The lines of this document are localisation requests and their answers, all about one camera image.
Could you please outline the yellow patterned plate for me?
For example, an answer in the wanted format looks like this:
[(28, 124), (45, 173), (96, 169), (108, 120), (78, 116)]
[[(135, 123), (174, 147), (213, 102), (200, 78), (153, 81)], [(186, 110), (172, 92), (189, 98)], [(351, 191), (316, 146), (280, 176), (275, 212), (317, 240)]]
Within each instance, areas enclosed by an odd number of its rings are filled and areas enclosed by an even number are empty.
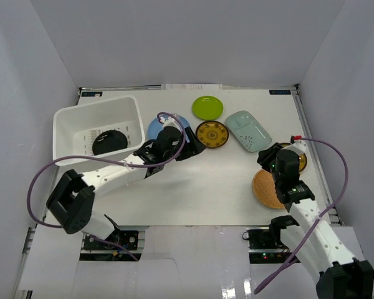
[(229, 131), (226, 126), (218, 121), (204, 121), (195, 131), (197, 138), (209, 149), (220, 148), (229, 139)]
[[(280, 143), (280, 145), (283, 147), (287, 147), (290, 145), (290, 143)], [(308, 163), (307, 156), (305, 153), (299, 156), (299, 162), (299, 172), (301, 173), (306, 168)]]

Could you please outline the blue round plate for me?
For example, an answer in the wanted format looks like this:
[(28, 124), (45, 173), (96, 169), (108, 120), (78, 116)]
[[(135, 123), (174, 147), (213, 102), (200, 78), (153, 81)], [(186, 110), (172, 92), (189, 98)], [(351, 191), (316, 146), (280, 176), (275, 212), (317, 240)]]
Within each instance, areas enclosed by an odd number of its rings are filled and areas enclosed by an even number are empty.
[[(176, 116), (182, 122), (182, 124), (185, 128), (190, 126), (190, 123), (188, 122), (188, 120), (186, 118), (184, 118), (183, 116), (178, 115), (177, 113), (174, 113), (174, 116)], [(156, 118), (153, 119), (151, 121), (151, 123), (148, 125), (147, 139), (148, 140), (156, 139), (159, 132), (162, 129), (163, 129), (162, 124)]]

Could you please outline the pale green oblong dish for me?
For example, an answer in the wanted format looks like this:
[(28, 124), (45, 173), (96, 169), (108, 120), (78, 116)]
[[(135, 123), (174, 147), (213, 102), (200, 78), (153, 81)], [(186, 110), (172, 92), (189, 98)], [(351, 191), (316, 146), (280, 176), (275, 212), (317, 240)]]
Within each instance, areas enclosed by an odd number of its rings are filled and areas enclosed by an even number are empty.
[(272, 142), (270, 134), (245, 110), (229, 115), (225, 120), (229, 131), (250, 153), (266, 149)]

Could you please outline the orange woven round plate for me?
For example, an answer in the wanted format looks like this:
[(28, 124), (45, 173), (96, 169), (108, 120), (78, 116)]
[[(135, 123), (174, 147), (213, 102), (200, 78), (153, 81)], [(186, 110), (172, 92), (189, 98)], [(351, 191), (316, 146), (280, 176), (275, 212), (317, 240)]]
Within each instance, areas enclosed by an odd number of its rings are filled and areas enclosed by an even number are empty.
[(278, 200), (272, 175), (261, 169), (252, 180), (252, 191), (257, 200), (270, 209), (284, 209), (284, 205)]

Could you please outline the green round plate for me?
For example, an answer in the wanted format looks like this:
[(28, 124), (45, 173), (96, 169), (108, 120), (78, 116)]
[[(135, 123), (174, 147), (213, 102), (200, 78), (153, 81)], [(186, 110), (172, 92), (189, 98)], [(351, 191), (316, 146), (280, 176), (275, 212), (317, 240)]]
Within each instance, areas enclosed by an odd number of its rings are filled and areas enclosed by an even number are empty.
[(223, 114), (224, 106), (214, 96), (198, 97), (192, 104), (193, 114), (202, 120), (215, 120)]

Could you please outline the white plastic bin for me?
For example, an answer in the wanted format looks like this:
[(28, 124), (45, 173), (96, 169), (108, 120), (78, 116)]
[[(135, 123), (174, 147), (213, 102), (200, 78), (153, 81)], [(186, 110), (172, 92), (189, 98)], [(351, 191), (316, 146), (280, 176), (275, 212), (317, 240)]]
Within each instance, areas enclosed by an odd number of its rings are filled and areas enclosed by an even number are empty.
[[(116, 130), (127, 139), (125, 149), (95, 154), (93, 142), (99, 134)], [(128, 155), (145, 142), (143, 122), (136, 98), (132, 95), (63, 108), (53, 119), (52, 159), (66, 156), (96, 156), (110, 159)]]

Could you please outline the black glossy plate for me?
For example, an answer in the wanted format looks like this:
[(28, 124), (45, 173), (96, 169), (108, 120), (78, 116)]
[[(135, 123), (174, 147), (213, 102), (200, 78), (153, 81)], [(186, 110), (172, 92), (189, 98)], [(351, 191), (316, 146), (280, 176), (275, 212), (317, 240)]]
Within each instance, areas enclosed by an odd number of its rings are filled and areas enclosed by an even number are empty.
[(128, 146), (127, 137), (120, 131), (104, 131), (93, 141), (93, 155), (111, 153), (113, 151), (124, 150)]

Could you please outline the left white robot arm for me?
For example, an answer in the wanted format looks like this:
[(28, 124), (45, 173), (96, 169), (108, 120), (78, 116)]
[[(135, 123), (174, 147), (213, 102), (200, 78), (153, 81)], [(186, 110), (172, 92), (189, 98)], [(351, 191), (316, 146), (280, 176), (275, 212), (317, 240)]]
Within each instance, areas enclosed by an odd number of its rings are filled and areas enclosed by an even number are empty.
[(46, 206), (67, 234), (82, 231), (98, 237), (105, 248), (114, 248), (119, 241), (118, 226), (109, 216), (94, 211), (94, 201), (118, 187), (159, 173), (168, 160), (182, 161), (205, 149), (190, 127), (180, 131), (167, 126), (157, 138), (146, 141), (118, 164), (84, 173), (66, 171)]

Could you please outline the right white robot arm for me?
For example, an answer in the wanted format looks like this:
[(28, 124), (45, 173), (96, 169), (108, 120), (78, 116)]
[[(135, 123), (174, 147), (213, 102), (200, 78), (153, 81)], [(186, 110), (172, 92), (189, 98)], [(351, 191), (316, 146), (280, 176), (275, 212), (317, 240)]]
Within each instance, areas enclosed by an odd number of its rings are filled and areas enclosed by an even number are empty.
[(270, 243), (291, 250), (279, 269), (298, 260), (312, 277), (318, 298), (371, 298), (373, 267), (343, 244), (300, 179), (299, 155), (305, 147), (303, 141), (290, 146), (275, 143), (258, 154), (258, 164), (271, 174), (277, 199), (288, 212), (269, 226)]

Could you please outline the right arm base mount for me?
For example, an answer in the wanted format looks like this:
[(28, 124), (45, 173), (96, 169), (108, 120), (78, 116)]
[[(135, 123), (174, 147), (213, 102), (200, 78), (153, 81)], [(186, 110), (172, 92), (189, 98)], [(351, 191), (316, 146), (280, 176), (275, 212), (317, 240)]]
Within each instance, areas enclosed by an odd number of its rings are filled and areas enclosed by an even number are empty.
[(249, 261), (252, 265), (282, 264), (291, 254), (291, 249), (275, 242), (268, 228), (247, 229), (242, 239), (248, 244)]

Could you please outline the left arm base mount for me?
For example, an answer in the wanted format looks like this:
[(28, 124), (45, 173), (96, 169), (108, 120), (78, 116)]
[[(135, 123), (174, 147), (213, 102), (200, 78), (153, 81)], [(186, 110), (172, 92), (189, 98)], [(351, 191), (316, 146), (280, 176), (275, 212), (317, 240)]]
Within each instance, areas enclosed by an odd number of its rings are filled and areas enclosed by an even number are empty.
[(143, 248), (140, 243), (138, 230), (116, 230), (106, 242), (85, 235), (79, 259), (90, 262), (137, 262)]

